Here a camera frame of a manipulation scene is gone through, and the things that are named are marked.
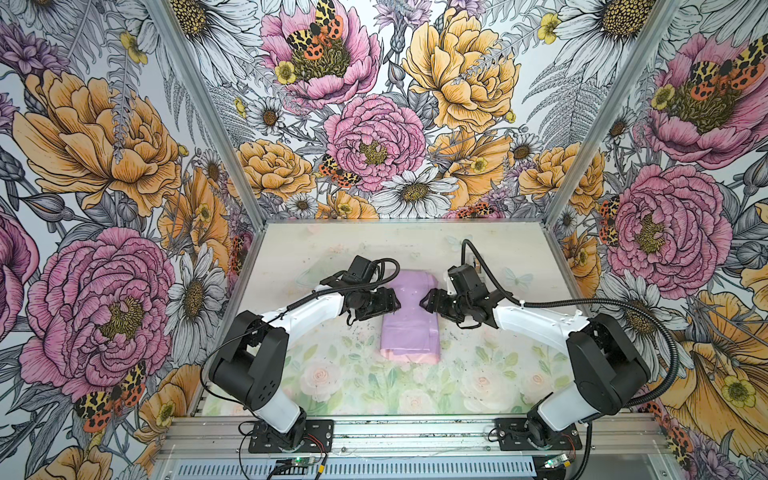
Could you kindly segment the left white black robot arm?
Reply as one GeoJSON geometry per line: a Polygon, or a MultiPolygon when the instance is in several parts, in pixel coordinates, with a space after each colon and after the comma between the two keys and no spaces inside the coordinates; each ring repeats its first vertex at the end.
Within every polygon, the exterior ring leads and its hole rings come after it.
{"type": "Polygon", "coordinates": [[[347,323],[395,313],[401,308],[388,286],[401,271],[393,258],[356,256],[350,266],[321,280],[310,293],[275,311],[245,310],[232,320],[222,344],[204,361],[209,382],[223,399],[255,417],[250,436],[278,451],[297,451],[313,441],[327,448],[307,425],[307,413],[282,390],[292,340],[320,324],[347,316],[347,323]]]}

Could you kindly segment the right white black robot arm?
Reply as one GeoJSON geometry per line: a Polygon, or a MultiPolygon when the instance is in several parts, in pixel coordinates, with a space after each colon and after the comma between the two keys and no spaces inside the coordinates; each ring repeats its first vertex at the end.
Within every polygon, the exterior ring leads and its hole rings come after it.
{"type": "Polygon", "coordinates": [[[578,421],[618,413],[650,379],[642,355],[611,316],[536,307],[503,288],[489,290],[468,265],[449,269],[448,279],[452,288],[430,290],[420,301],[422,309],[457,326],[471,319],[476,327],[521,334],[570,362],[573,379],[534,404],[517,435],[536,449],[553,447],[578,421]]]}

